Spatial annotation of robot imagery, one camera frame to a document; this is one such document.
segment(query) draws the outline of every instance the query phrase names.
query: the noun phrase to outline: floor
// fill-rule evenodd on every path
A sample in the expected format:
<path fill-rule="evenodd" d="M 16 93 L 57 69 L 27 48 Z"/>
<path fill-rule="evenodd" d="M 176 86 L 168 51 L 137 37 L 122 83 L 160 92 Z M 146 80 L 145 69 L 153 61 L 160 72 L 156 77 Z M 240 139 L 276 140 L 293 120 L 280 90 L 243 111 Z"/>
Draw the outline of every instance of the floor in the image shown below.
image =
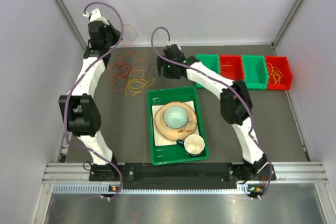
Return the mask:
<path fill-rule="evenodd" d="M 262 200 L 246 195 L 52 195 L 45 224 L 326 224 L 314 185 L 271 185 Z"/>
<path fill-rule="evenodd" d="M 155 76 L 156 56 L 152 48 L 131 48 L 148 54 L 144 69 Z M 196 54 L 273 55 L 271 46 L 199 46 L 183 47 L 186 57 Z M 125 49 L 118 48 L 110 63 L 115 62 Z M 125 92 L 113 92 L 109 72 L 101 76 L 94 100 L 101 113 L 101 133 L 119 163 L 150 163 L 147 91 L 195 85 L 186 79 L 156 78 L 155 83 L 142 93 L 127 98 Z M 197 90 L 199 105 L 209 148 L 209 158 L 204 162 L 240 162 L 242 151 L 233 128 L 220 115 L 219 100 L 205 89 Z M 284 91 L 250 90 L 254 104 L 255 130 L 260 144 L 274 162 L 307 161 L 296 128 L 292 111 Z M 72 138 L 72 142 L 81 142 Z M 85 150 L 70 147 L 66 162 L 91 161 Z"/>

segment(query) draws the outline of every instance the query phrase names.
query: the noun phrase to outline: wall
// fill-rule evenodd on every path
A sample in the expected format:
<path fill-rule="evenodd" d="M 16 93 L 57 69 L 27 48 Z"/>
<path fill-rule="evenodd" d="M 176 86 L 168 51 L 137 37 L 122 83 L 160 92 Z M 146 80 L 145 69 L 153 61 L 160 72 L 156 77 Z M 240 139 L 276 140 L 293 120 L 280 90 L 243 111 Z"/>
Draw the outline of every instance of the wall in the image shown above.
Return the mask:
<path fill-rule="evenodd" d="M 175 42 L 181 45 L 223 45 L 256 43 L 274 40 L 295 0 L 64 0 L 85 39 L 87 22 L 80 17 L 83 6 L 92 1 L 113 5 L 124 19 L 139 31 L 134 42 L 148 46 L 157 26 L 167 27 Z M 103 15 L 119 24 L 116 16 L 104 10 Z M 133 38 L 126 28 L 125 41 Z M 165 43 L 166 34 L 157 34 L 156 41 Z"/>
<path fill-rule="evenodd" d="M 0 0 L 0 222 L 30 223 L 83 50 L 53 0 Z"/>
<path fill-rule="evenodd" d="M 336 0 L 305 0 L 278 45 L 293 71 L 290 95 L 313 159 L 336 192 Z"/>

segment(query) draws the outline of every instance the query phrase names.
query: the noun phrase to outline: mug handle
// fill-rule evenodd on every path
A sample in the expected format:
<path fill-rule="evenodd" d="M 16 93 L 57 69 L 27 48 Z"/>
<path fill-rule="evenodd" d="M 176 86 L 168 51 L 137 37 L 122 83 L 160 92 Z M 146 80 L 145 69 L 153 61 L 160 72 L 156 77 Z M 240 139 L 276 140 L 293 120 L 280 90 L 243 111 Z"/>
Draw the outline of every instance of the mug handle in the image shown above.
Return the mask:
<path fill-rule="evenodd" d="M 178 139 L 178 140 L 176 141 L 176 143 L 177 143 L 177 145 L 184 147 L 184 140 L 182 140 L 182 139 Z"/>

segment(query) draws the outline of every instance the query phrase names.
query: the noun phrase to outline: wooden plate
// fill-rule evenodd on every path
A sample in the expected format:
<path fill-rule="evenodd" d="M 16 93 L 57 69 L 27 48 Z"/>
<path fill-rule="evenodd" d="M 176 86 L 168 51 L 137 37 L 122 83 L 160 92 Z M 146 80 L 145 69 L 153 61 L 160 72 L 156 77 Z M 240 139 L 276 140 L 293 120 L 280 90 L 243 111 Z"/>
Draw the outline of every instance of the wooden plate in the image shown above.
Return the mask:
<path fill-rule="evenodd" d="M 188 120 L 186 124 L 179 129 L 169 128 L 163 120 L 164 112 L 168 108 L 173 107 L 173 106 L 179 106 L 183 108 L 187 112 L 187 115 L 188 115 Z M 197 116 L 195 112 L 192 110 L 192 108 L 190 108 L 187 104 L 183 102 L 170 102 L 166 104 L 165 106 L 163 106 L 162 108 L 160 108 L 160 110 L 157 112 L 155 116 L 155 125 L 156 125 L 157 130 L 166 139 L 176 141 L 178 139 L 185 139 L 187 136 L 193 133 L 193 131 L 197 127 Z"/>

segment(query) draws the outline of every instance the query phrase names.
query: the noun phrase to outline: green tray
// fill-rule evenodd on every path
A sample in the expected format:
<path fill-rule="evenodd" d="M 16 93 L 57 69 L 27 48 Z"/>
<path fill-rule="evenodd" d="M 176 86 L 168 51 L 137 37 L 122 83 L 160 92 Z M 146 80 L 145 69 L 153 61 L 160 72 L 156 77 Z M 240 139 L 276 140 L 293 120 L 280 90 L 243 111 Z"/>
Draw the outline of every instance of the green tray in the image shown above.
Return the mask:
<path fill-rule="evenodd" d="M 219 55 L 197 55 L 197 59 L 208 69 L 221 75 L 221 64 L 219 63 Z M 197 88 L 204 88 L 202 85 L 196 83 Z"/>
<path fill-rule="evenodd" d="M 248 89 L 266 89 L 268 71 L 264 56 L 242 55 L 245 83 Z"/>
<path fill-rule="evenodd" d="M 182 163 L 189 161 L 204 160 L 209 157 L 208 146 L 206 143 L 205 131 L 203 127 L 201 110 L 198 105 L 198 98 L 196 88 L 194 86 L 179 87 L 173 89 L 159 89 L 148 91 L 148 115 L 149 115 L 149 129 L 150 129 L 150 146 L 153 165 L 165 165 Z M 199 135 L 204 139 L 205 148 L 197 157 L 193 157 L 188 152 L 178 145 L 169 146 L 155 146 L 154 129 L 153 129 L 153 105 L 165 105 L 170 102 L 188 102 L 193 101 L 195 106 L 195 113 L 198 120 Z"/>

